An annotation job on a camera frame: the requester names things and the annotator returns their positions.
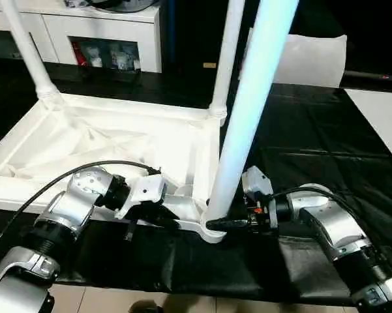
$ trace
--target white table top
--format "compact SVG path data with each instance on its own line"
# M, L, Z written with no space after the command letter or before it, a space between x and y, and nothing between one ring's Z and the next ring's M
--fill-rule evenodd
M392 93L345 89L392 154Z
M93 7L67 8L64 4L64 0L16 0L16 3L19 11L24 13L81 16L143 23L155 23L160 8L160 2L158 2L145 10L135 13L111 13L97 10Z

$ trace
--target black table surface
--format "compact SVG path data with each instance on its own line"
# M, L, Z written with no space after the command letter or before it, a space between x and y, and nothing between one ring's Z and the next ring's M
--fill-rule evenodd
M62 92L206 108L214 73L200 76L47 65ZM232 84L229 107L235 95ZM0 139L35 103L20 61L0 60ZM222 138L226 126L222 128ZM392 155L342 89L274 85L247 161L276 191L320 183L382 231L392 262ZM237 192L231 214L243 210ZM12 212L0 210L0 230ZM25 213L0 243L0 258L35 215ZM280 236L229 234L210 245L189 231L138 227L131 244L125 225L91 221L59 281L169 293L197 293L274 302L350 305L349 292L302 224L280 225Z

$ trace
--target white pole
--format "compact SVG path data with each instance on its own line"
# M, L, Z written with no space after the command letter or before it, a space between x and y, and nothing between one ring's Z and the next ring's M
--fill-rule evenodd
M230 78L234 68L235 53L241 29L245 0L229 0L226 22L224 26L222 46L220 48L215 90L209 106L210 114L219 118L223 125L226 115L226 99L228 98Z
M204 222L227 215L298 0L261 0Z
M23 26L22 16L14 0L0 0L0 2L3 7L3 13L10 23L13 39L16 41L27 69L36 85L38 98L61 100L61 95L56 86L51 82L30 34Z

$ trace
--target white cabinet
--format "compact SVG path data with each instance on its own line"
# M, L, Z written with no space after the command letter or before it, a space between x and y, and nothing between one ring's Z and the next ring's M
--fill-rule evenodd
M133 47L134 61L139 61L142 71L162 71L161 1L143 11L126 14L93 7L67 8L63 0L16 0L16 3L43 61L77 65L73 42L90 41L109 46L115 40L120 47ZM0 31L9 29L0 7Z
M136 43L141 70L161 72L159 28L154 23L44 15L59 61L77 64L72 39L95 38Z
M57 54L52 46L51 39L46 31L42 16L40 14L32 13L22 13L22 16L25 26L30 32L42 60L45 62L59 62ZM2 12L0 12L0 31L10 31L10 24Z

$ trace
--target black fabric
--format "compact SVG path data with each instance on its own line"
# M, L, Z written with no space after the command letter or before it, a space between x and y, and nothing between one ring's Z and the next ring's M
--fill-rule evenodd
M7 67L13 70L9 77ZM101 76L99 69L49 65L58 88L101 97L206 108L213 77L146 74ZM235 95L235 85L229 97ZM21 63L0 63L0 138L33 104L35 94ZM222 128L222 140L226 127ZM276 191L320 183L364 212L371 229L388 237L392 261L392 156L348 95L339 89L274 85L247 167L257 165ZM243 210L239 190L231 214ZM11 212L0 211L0 230ZM24 214L0 243L0 258L17 244ZM280 225L280 237L229 234L210 245L187 231L138 227L122 240L126 225L92 221L65 271L67 284L171 293L198 293L264 301L350 305L348 289L301 224Z

